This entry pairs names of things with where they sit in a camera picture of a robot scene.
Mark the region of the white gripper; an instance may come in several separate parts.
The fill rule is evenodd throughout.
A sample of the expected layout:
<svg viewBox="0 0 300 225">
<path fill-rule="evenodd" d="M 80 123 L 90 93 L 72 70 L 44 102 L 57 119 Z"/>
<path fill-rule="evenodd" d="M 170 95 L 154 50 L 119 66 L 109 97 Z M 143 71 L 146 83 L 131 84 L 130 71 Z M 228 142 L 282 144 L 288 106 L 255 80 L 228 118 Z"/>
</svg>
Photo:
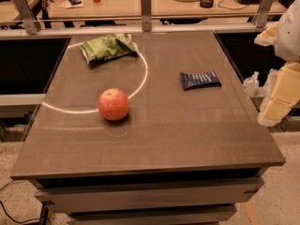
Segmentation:
<svg viewBox="0 0 300 225">
<path fill-rule="evenodd" d="M 286 62 L 271 77 L 271 92 L 262 101 L 258 123 L 272 127 L 279 123 L 300 101 L 300 0 L 294 0 L 278 22 L 269 25 L 255 37 L 260 46 L 273 46 L 277 57 Z"/>
</svg>

